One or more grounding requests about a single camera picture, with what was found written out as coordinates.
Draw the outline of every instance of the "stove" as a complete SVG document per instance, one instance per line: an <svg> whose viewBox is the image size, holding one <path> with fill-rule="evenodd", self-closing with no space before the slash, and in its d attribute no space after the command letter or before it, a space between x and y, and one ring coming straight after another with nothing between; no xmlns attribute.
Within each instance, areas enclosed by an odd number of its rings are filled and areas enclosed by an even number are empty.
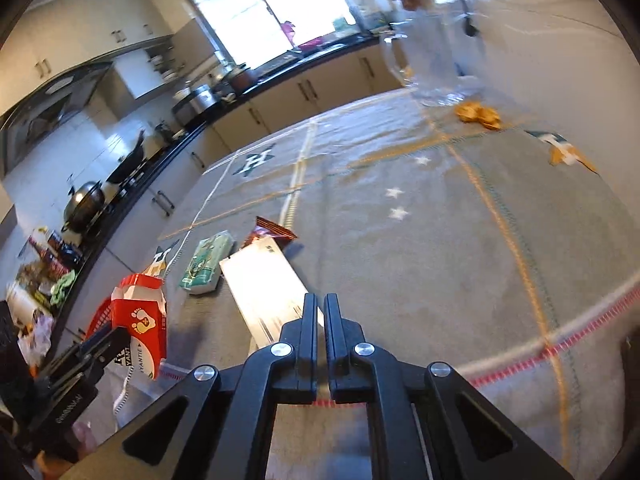
<svg viewBox="0 0 640 480"><path fill-rule="evenodd" d="M113 198L108 203L105 203L103 208L96 213L84 232L81 233L82 241L80 243L80 250L83 254L87 255L93 251L95 245L101 238L100 235L108 225L108 219L116 212L118 206L127 199L127 195L142 182L143 177L153 169L156 162L164 155L167 149L168 147L165 147L155 153L151 159L143 160L123 182L114 184L118 189L113 195Z"/></svg>

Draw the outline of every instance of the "brown snack bag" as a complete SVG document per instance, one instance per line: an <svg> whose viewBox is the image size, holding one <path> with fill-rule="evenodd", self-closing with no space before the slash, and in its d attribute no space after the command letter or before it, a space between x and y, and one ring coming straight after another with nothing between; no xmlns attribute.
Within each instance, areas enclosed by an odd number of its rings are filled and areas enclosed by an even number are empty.
<svg viewBox="0 0 640 480"><path fill-rule="evenodd" d="M276 222L257 216L255 218L255 227L251 230L247 238L244 239L241 249L253 243L254 240L264 238L265 236L273 238L281 250L292 240L298 238L293 232L276 224Z"/></svg>

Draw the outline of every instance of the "white stripe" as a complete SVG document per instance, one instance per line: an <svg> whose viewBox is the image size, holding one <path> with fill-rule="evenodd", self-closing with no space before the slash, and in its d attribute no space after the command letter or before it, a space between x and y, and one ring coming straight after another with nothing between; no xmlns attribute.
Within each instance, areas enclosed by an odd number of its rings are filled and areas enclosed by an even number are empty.
<svg viewBox="0 0 640 480"><path fill-rule="evenodd" d="M189 227L189 230L187 231L187 234L184 235L184 238L182 239L182 243L180 244L180 247L178 247L178 250L174 254L174 257L171 258L171 261L166 266L166 270L164 271L164 277L165 278L168 276L169 271L171 270L171 266L178 259L178 257L181 256L182 248L184 247L185 243L187 242L187 239L189 238L189 235L191 234L191 230L193 229L193 224L195 224L198 221L198 216L200 216L200 214L202 213L203 209L206 207L207 203L209 203L209 200L211 199L213 194L218 189L218 186L220 185L220 182L222 182L222 179L226 177L226 174L229 172L229 169L231 168L231 165L233 164L234 160L236 160L236 156L238 156L238 152L236 152L234 154L234 156L229 160L228 165L225 168L225 171L222 173L222 176L218 179L218 181L216 182L216 185L213 187L213 189L211 190L209 195L206 197L206 199L202 203L202 207L197 212L196 216L193 219L193 222L191 222L191 226Z"/></svg>

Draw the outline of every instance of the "stainless steel pot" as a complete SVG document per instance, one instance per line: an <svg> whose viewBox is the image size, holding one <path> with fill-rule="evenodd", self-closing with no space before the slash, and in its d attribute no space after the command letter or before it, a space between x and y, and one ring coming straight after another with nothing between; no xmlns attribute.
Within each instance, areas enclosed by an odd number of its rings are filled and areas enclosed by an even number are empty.
<svg viewBox="0 0 640 480"><path fill-rule="evenodd" d="M100 182L87 182L77 191L72 186L69 190L71 200L66 204L62 230L82 233L104 206L104 193Z"/></svg>
<svg viewBox="0 0 640 480"><path fill-rule="evenodd" d="M172 111L178 123L186 126L203 111L219 102L220 98L211 92L209 85L202 85L191 91L187 97L172 108Z"/></svg>

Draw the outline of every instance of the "upper cabinet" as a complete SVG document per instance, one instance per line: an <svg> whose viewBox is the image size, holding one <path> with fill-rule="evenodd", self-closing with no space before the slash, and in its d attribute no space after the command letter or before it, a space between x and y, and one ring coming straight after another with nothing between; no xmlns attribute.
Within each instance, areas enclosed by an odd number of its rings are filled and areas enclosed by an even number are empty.
<svg viewBox="0 0 640 480"><path fill-rule="evenodd" d="M20 20L0 49L0 114L42 83L44 69L38 63L29 31Z"/></svg>
<svg viewBox="0 0 640 480"><path fill-rule="evenodd" d="M170 34L168 25L150 0L95 0L109 14L106 27L116 32L120 46L140 43Z"/></svg>
<svg viewBox="0 0 640 480"><path fill-rule="evenodd" d="M150 0L53 0L29 10L0 49L0 114L65 70L169 34Z"/></svg>

